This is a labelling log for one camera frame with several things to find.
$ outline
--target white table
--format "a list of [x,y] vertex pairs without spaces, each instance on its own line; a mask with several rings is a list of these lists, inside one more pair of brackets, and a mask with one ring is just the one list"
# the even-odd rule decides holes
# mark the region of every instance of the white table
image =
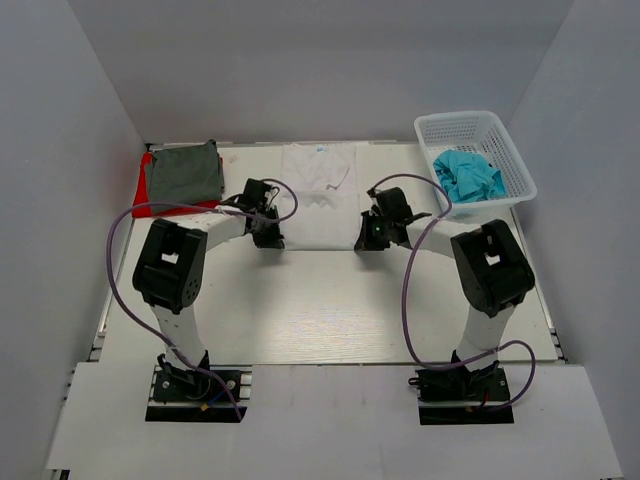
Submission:
[[[541,366],[513,425],[420,426],[410,366],[253,368],[240,424],[145,423],[146,362],[80,364],[47,467],[70,480],[584,480],[621,475],[583,367]],[[508,365],[511,387],[529,368]]]
[[[277,176],[281,147],[224,148],[228,192],[248,175]],[[415,145],[358,148],[360,187],[395,172],[425,173]],[[430,188],[399,181],[416,211],[437,212]],[[362,207],[368,207],[363,195]],[[513,227],[508,211],[501,218]],[[154,317],[131,287],[150,221],[136,221],[120,288],[143,318]],[[256,365],[408,362],[399,319],[408,252],[265,252],[251,239],[210,252],[196,308],[216,363],[254,364],[240,424],[146,423],[155,356],[162,347],[112,305],[99,363],[80,364],[47,462],[71,480],[220,478],[415,479],[606,478],[621,474],[584,368],[543,364],[514,406],[513,425],[420,426],[407,365]],[[417,350],[448,360],[467,303],[453,261],[421,252],[411,290]],[[536,292],[505,339],[554,360]],[[526,359],[519,350],[503,360]],[[512,391],[529,365],[507,363]]]
[[[248,177],[278,177],[282,147],[223,147],[226,191],[239,192]],[[427,175],[417,144],[359,144],[362,210],[370,208],[365,191],[384,176],[410,172]],[[414,212],[440,212],[433,189],[417,180],[392,180]],[[514,234],[509,210],[502,218]],[[131,285],[133,269],[150,219],[134,223],[119,280],[132,309],[157,325],[149,307]],[[400,290],[409,252],[289,252],[258,250],[244,237],[207,254],[203,287],[196,301],[197,321],[212,363],[330,364],[411,362],[402,336]],[[410,288],[410,329],[416,351],[430,361],[448,361],[467,318],[454,262],[420,252]],[[112,302],[101,362],[153,359],[160,342],[136,326]],[[557,360],[547,318],[537,291],[530,292],[512,317],[503,340],[520,338],[539,360]],[[528,360],[524,349],[501,353],[504,360]]]

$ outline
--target white wall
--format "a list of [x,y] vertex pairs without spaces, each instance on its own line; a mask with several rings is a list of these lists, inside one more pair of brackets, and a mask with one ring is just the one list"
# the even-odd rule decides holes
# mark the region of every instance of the white wall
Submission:
[[640,2],[576,0],[509,125],[538,186],[519,213],[539,282],[629,479],[640,478],[639,24]]
[[572,0],[70,0],[146,142],[415,139],[509,120]]
[[64,0],[0,2],[0,477],[41,478],[142,142]]

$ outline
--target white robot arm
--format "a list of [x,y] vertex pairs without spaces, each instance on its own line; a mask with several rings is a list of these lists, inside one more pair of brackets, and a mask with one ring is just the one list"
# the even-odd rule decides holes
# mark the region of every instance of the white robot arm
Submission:
[[496,382],[504,378],[498,371],[497,347],[516,306],[535,285],[533,271],[507,224],[501,220],[484,225],[440,220],[419,244],[434,221],[428,214],[414,214],[397,187],[367,193],[373,206],[362,213],[356,250],[384,250],[394,243],[409,249],[418,245],[421,250],[452,258],[469,301],[465,330],[451,356],[452,364],[467,363],[418,372],[415,385],[422,398],[428,392],[429,398],[463,400],[483,394],[493,383],[506,384]]
[[[284,248],[277,223],[247,218],[244,214],[276,220],[272,207],[274,189],[250,179],[244,192],[225,204],[225,214],[199,215],[180,224],[158,219],[153,222],[133,275],[133,286],[151,306],[161,332],[185,358],[200,368],[209,368],[209,357],[196,325],[193,303],[202,286],[206,253],[212,248],[251,234],[258,248]],[[158,359],[169,374],[197,387],[194,375],[173,349]]]

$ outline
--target blue cloth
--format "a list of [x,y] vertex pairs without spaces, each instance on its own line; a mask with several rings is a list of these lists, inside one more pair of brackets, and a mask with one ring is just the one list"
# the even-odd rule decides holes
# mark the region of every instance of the blue cloth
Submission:
[[440,185],[454,203],[504,197],[502,173],[477,153],[447,150],[433,162]]

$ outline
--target white basket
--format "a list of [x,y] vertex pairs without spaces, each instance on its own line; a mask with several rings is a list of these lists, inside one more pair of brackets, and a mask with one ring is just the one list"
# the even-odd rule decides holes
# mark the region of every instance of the white basket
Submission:
[[[480,153],[502,172],[507,189],[506,197],[473,203],[454,203],[451,211],[453,216],[473,214],[479,209],[511,207],[536,196],[536,185],[507,129],[496,114],[486,111],[438,113],[418,117],[414,125],[431,179],[438,184],[440,181],[433,168],[433,162],[445,150]],[[447,201],[441,193],[438,192],[437,195],[444,209]]]

